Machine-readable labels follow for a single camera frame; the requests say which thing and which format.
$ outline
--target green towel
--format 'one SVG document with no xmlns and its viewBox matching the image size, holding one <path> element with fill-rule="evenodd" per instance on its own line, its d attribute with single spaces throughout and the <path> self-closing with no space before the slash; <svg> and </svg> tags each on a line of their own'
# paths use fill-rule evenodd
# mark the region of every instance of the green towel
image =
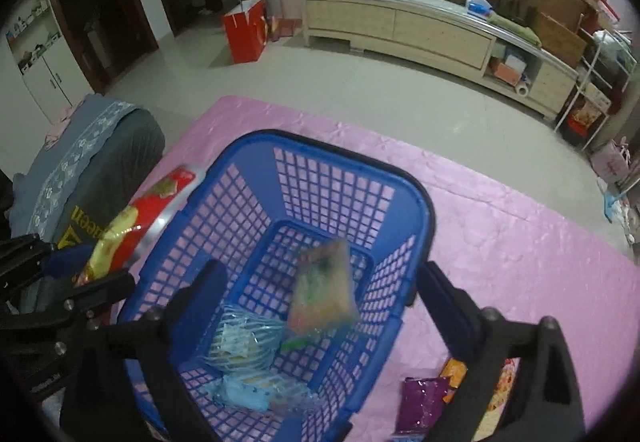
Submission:
<svg viewBox="0 0 640 442">
<path fill-rule="evenodd" d="M 523 27 L 522 25 L 518 25 L 514 23 L 510 19 L 503 18 L 499 14 L 496 14 L 494 11 L 491 12 L 491 15 L 487 19 L 488 23 L 495 25 L 496 27 L 503 28 L 508 30 L 509 32 L 515 34 L 516 36 L 521 37 L 524 41 L 528 41 L 532 45 L 540 48 L 542 46 L 542 42 L 540 38 L 533 32 L 529 27 Z"/>
</svg>

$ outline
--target paper roll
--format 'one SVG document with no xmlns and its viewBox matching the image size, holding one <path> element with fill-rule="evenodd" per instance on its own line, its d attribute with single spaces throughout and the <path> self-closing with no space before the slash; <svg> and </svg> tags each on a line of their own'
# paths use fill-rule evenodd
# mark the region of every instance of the paper roll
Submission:
<svg viewBox="0 0 640 442">
<path fill-rule="evenodd" d="M 514 89 L 516 90 L 516 93 L 521 97 L 527 97 L 529 95 L 529 85 L 524 81 L 518 82 L 518 84 L 515 85 Z"/>
</svg>

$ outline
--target basket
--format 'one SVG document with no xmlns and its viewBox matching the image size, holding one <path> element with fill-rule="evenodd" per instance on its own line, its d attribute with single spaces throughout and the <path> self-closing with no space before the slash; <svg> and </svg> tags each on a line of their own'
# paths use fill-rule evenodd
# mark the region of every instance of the basket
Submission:
<svg viewBox="0 0 640 442">
<path fill-rule="evenodd" d="M 174 336 L 174 345 L 180 343 L 174 351 L 182 356 L 172 357 L 222 440 L 341 440 L 391 351 L 433 232 L 431 201 L 402 170 L 293 134 L 254 132 L 222 152 L 169 223 L 118 321 L 136 320 L 153 306 L 165 306 L 210 258 L 226 266 L 224 303 L 285 320 L 298 249 L 337 236 L 347 239 L 361 320 L 299 350 L 279 351 L 271 368 L 318 392 L 322 409 L 304 419 L 283 419 L 208 401 L 201 386 L 219 375 L 198 356 L 209 353 L 222 302 L 212 304 L 204 326 L 187 327 Z M 163 430 L 140 367 L 128 364 L 140 409 Z"/>
</svg>

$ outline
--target pink table surface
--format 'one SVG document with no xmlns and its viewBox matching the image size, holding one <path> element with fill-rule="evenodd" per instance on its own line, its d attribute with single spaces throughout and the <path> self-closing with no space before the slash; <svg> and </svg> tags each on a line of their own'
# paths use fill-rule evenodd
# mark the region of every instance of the pink table surface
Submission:
<svg viewBox="0 0 640 442">
<path fill-rule="evenodd" d="M 208 167 L 236 138 L 277 128 L 396 165 L 427 189 L 436 211 L 431 259 L 480 307 L 511 320 L 555 316 L 569 345 L 587 425 L 626 377 L 638 340 L 638 269 L 603 240 L 498 181 L 379 133 L 277 104 L 218 100 L 171 148 L 138 194 L 180 164 Z M 144 259 L 133 266 L 134 275 Z M 349 441 L 383 441 L 394 430 L 399 383 L 436 374 L 444 343 L 421 302 L 404 326 Z"/>
</svg>

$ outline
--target white floor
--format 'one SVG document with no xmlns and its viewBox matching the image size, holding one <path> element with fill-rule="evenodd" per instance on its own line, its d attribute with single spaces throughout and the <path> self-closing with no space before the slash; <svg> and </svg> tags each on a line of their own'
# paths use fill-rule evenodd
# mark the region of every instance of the white floor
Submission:
<svg viewBox="0 0 640 442">
<path fill-rule="evenodd" d="M 337 41 L 269 44 L 233 65 L 223 30 L 201 21 L 144 58 L 108 95 L 147 107 L 171 146 L 217 99 L 247 96 L 359 124 L 436 152 L 511 186 L 631 257 L 602 213 L 588 162 L 533 112 L 437 70 Z"/>
</svg>

